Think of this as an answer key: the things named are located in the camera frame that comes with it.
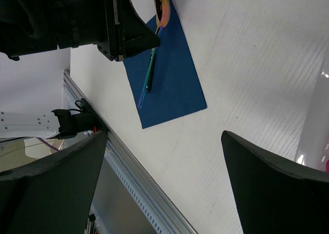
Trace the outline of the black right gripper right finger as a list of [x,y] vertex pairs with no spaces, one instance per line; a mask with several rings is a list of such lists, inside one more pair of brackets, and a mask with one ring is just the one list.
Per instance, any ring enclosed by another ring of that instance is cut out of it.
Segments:
[[328,233],[328,173],[230,131],[221,142],[244,233]]

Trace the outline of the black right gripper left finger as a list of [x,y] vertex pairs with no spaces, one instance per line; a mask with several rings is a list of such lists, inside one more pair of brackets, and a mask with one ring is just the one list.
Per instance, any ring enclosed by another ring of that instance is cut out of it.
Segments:
[[1,172],[1,233],[83,233],[106,147],[99,131]]

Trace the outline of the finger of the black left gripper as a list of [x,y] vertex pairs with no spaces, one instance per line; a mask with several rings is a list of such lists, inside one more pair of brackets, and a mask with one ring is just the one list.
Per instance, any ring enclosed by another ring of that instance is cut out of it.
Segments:
[[130,58],[160,45],[160,38],[137,14],[131,0],[121,0],[123,57]]

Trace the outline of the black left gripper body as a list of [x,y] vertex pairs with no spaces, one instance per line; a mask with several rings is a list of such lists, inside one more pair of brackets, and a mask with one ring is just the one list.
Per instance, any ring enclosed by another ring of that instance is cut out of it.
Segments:
[[124,0],[100,0],[104,9],[104,32],[97,49],[110,61],[120,62],[124,59]]

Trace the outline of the gold fork green handle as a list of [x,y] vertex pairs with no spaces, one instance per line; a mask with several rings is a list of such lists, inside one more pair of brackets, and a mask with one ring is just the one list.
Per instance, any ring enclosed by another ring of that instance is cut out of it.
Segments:
[[149,61],[149,68],[150,68],[150,73],[146,85],[146,93],[149,93],[152,89],[152,81],[153,81],[153,74],[154,74],[154,64],[155,64],[155,48],[152,49],[151,51],[151,56],[150,56],[150,61]]

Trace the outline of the iridescent rainbow spoon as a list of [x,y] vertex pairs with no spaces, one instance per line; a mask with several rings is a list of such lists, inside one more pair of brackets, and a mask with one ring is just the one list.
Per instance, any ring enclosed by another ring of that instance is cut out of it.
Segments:
[[[160,38],[163,29],[167,26],[167,24],[169,23],[169,20],[170,20],[170,14],[171,14],[170,2],[169,2],[169,0],[154,0],[154,4],[155,4],[155,8],[156,8],[156,25],[157,25],[155,33],[156,33],[157,37]],[[146,94],[145,90],[146,90],[149,73],[150,73],[150,68],[148,66],[147,75],[146,75],[144,85],[142,88],[142,92],[141,92],[141,95],[140,95],[140,98],[139,98],[139,101],[137,104],[137,107],[139,109],[143,105],[144,97]]]

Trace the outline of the blue paper napkin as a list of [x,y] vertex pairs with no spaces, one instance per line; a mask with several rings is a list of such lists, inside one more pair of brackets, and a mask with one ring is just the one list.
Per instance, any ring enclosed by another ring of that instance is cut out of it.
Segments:
[[143,129],[207,107],[174,0],[170,0],[170,6],[169,24],[155,52],[152,89],[137,109]]

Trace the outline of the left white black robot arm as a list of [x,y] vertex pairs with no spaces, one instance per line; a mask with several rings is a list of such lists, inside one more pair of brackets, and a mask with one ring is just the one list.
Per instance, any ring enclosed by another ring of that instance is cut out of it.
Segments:
[[[20,56],[94,44],[120,62],[160,45],[131,0],[1,0],[1,52]],[[73,138],[105,125],[84,99],[42,115],[1,112],[1,138]]]

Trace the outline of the aluminium mounting rail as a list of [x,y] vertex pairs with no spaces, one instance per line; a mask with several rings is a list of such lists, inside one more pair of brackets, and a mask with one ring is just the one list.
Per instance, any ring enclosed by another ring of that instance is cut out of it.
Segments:
[[[195,228],[153,180],[138,159],[106,123],[104,118],[94,107],[92,110],[108,131],[105,153],[113,152],[118,157],[136,183],[141,187],[171,233],[196,233]],[[119,203],[117,194],[119,191],[119,180],[115,179],[115,174],[105,159],[105,153],[91,211],[96,216],[96,227],[99,233],[120,233],[119,222],[116,219],[119,216],[118,207],[116,206]]]

